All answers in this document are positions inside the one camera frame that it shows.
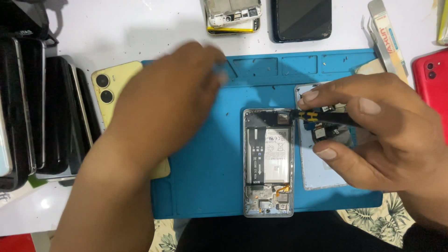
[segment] table surface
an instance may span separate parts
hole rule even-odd
[[[367,22],[370,16],[369,0],[333,0],[330,38],[284,44],[272,42],[266,1],[257,33],[211,37],[205,30],[202,0],[47,0],[50,28],[60,42],[47,56],[64,56],[90,79],[93,71],[156,59],[191,39],[216,45],[227,56],[371,47],[361,29],[362,17]],[[435,42],[438,2],[441,5],[441,0],[384,0],[410,72],[414,59],[444,48]],[[414,82],[412,74],[408,80]],[[0,208],[0,236],[55,230],[70,191],[51,182]]]

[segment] camera lens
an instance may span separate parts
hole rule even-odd
[[[109,77],[105,74],[100,74],[96,77],[96,85],[105,88],[109,86]]]
[[[113,94],[109,90],[104,90],[99,96],[104,103],[111,103],[113,101]]]
[[[428,78],[430,78],[431,80],[434,79],[435,78],[435,72],[434,71],[429,72]]]

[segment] left hand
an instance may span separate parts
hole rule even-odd
[[[213,46],[190,42],[146,66],[123,89],[105,135],[139,166],[156,165],[193,137],[208,116],[227,75]]]

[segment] cracked phone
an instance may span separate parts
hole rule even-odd
[[[294,212],[294,129],[291,109],[243,112],[243,212],[290,217]]]

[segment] red phone back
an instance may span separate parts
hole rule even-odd
[[[415,90],[442,117],[448,144],[448,49],[417,59],[412,64],[412,71]],[[434,76],[431,72],[435,73],[435,78],[430,78],[430,75]]]

